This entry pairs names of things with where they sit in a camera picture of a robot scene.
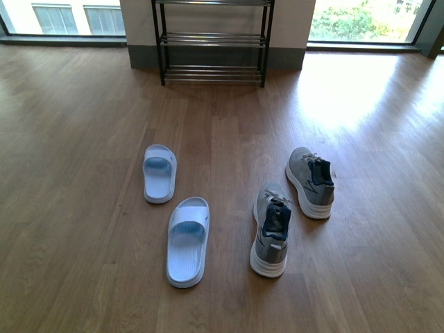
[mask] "gray sneaker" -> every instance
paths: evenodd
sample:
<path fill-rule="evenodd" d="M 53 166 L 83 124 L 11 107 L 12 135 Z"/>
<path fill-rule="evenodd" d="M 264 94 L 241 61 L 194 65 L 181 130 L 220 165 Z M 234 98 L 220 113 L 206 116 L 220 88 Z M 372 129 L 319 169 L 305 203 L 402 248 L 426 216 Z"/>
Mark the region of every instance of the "gray sneaker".
<path fill-rule="evenodd" d="M 330 162 L 300 147 L 291 154 L 285 173 L 298 190 L 299 205 L 305 215 L 313 219 L 330 216 L 334 200 Z"/>
<path fill-rule="evenodd" d="M 250 265 L 268 278 L 283 274 L 287 265 L 287 237 L 291 210 L 279 184 L 268 182 L 253 206 L 257 222 L 256 239 L 251 247 Z"/>

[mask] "sneaker sole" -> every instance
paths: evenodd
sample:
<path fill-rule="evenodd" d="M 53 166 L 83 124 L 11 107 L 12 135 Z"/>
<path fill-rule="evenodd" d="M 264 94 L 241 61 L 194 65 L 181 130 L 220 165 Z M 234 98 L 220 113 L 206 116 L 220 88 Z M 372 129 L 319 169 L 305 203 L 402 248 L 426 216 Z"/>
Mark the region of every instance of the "sneaker sole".
<path fill-rule="evenodd" d="M 253 215 L 255 216 L 256 224 L 259 225 L 259 222 L 257 221 L 258 220 L 257 200 L 253 205 Z M 284 261 L 280 262 L 279 264 L 270 264 L 269 262 L 265 262 L 264 260 L 260 259 L 256 254 L 256 238 L 255 238 L 255 241 L 253 242 L 253 246 L 251 246 L 251 251 L 250 251 L 250 265 L 251 268 L 254 270 L 254 272 L 256 272 L 257 274 L 260 274 L 267 278 L 277 278 L 278 276 L 281 276 L 285 271 L 285 267 L 287 266 L 287 257 L 285 257 Z"/>
<path fill-rule="evenodd" d="M 299 182 L 299 180 L 297 180 L 296 177 L 292 174 L 289 163 L 287 163 L 287 165 L 285 166 L 285 173 L 287 175 L 287 178 L 290 180 L 291 184 L 293 184 L 296 190 L 298 191 L 299 206 L 302 212 L 308 217 L 311 217 L 312 219 L 329 218 L 330 215 L 332 214 L 332 205 L 318 206 L 310 203 L 307 196 L 305 195 L 304 187 Z"/>

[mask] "slide sandal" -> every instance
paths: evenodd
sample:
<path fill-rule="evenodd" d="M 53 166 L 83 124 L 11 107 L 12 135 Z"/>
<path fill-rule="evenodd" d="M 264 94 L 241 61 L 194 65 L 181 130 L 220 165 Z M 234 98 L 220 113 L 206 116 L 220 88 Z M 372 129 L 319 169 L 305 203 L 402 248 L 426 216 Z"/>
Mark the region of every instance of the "slide sandal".
<path fill-rule="evenodd" d="M 149 203 L 165 203 L 174 194 L 178 162 L 173 152 L 161 144 L 149 146 L 143 164 L 145 199 Z"/>
<path fill-rule="evenodd" d="M 197 284 L 205 270 L 210 208 L 198 197 L 181 202 L 169 219 L 166 275 L 177 288 Z"/>

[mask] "tree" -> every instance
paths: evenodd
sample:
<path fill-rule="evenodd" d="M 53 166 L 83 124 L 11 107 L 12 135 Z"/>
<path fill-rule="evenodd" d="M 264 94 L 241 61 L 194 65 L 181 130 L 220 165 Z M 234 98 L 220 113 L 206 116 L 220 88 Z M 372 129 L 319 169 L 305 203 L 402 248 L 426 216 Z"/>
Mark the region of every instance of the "tree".
<path fill-rule="evenodd" d="M 388 26 L 377 23 L 367 5 L 368 1 L 364 1 L 352 8 L 328 7 L 315 11 L 310 39 L 362 42 L 386 35 Z"/>

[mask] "shoe rack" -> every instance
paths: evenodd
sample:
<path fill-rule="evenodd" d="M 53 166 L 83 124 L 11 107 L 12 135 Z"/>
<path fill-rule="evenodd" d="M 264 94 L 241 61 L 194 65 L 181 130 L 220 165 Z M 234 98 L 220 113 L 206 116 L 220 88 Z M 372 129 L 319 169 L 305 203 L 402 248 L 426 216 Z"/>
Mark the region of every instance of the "shoe rack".
<path fill-rule="evenodd" d="M 268 50 L 270 47 L 271 25 L 275 0 L 151 0 L 153 21 L 159 60 L 160 81 L 203 81 L 203 82 L 243 82 L 265 86 Z M 238 6 L 262 7 L 260 31 L 256 33 L 195 33 L 192 31 L 171 32 L 168 30 L 168 5 L 184 6 Z M 205 46 L 217 48 L 257 49 L 257 59 L 248 66 L 229 65 L 184 65 L 171 63 L 169 49 L 175 46 Z"/>

